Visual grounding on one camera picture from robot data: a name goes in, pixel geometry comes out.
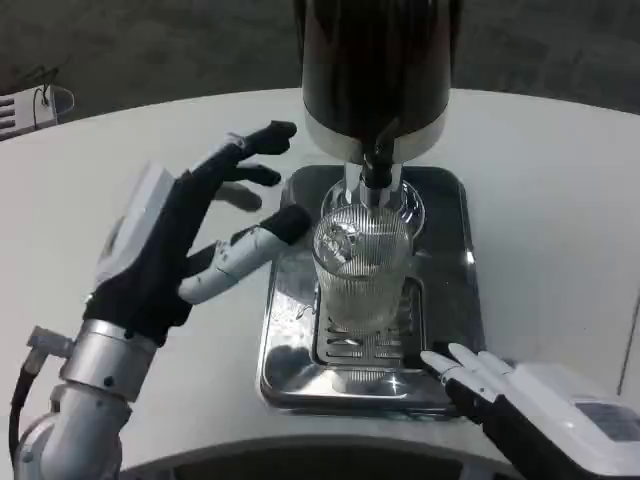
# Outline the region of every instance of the clear drinking glass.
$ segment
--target clear drinking glass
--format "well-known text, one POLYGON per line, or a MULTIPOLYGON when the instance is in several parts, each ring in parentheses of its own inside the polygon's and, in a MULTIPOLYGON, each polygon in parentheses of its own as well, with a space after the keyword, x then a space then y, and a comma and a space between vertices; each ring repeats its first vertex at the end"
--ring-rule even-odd
POLYGON ((349 332, 372 333, 395 317, 412 254, 408 225, 390 209, 363 205, 325 215, 313 236, 320 298, 349 332))

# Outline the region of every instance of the gray carpet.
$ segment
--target gray carpet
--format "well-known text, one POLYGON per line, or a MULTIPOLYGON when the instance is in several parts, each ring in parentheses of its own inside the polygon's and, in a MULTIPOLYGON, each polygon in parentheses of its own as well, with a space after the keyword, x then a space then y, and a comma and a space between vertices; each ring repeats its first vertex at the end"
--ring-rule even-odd
MULTIPOLYGON (((468 0, 455 85, 640 112, 640 0, 468 0)), ((72 118, 299 84, 290 0, 0 0, 0 87, 61 66, 72 118)))

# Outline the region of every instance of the robotic finger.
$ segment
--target robotic finger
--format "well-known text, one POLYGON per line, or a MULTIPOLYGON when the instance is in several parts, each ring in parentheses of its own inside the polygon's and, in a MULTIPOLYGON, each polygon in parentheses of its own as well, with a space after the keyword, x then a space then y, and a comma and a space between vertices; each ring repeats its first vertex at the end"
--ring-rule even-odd
POLYGON ((239 232, 230 241, 201 250, 190 257, 191 275, 180 283, 178 295, 192 305, 220 295, 300 240, 310 226, 307 212, 291 205, 259 225, 239 232), (203 261, 202 252, 208 252, 208 263, 203 261), (196 263, 199 268, 195 270, 201 270, 194 272, 196 263))

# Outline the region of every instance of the silver metal cylinder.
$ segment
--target silver metal cylinder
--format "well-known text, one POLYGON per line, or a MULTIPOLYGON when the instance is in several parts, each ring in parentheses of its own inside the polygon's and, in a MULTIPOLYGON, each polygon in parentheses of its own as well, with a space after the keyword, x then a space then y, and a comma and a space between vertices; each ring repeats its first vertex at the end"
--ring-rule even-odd
POLYGON ((135 402, 157 349, 146 337, 102 320, 84 322, 60 378, 135 402))
MULTIPOLYGON (((362 165, 362 143, 356 138, 335 132, 318 122, 305 108, 305 124, 313 142, 328 155, 346 162, 362 165)), ((404 163, 419 157, 440 139, 444 130, 447 110, 429 125, 397 137, 393 147, 393 162, 404 163)))
MULTIPOLYGON (((46 444, 38 455, 47 480, 102 479, 119 471, 118 435, 131 409, 120 397, 84 385, 65 385, 54 391, 58 402, 46 444)), ((27 446, 21 460, 25 460, 27 446)))

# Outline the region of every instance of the white robotic fingertip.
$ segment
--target white robotic fingertip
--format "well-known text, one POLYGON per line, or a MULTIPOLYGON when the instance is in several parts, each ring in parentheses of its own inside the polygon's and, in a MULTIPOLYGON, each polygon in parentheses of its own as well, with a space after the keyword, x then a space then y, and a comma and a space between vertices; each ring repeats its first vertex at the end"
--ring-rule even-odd
POLYGON ((443 375, 445 372, 451 370, 452 368, 461 367, 458 362, 449 360, 444 355, 440 355, 439 353, 432 352, 430 350, 425 350, 424 352, 420 353, 420 358, 424 363, 429 365, 440 375, 443 375))

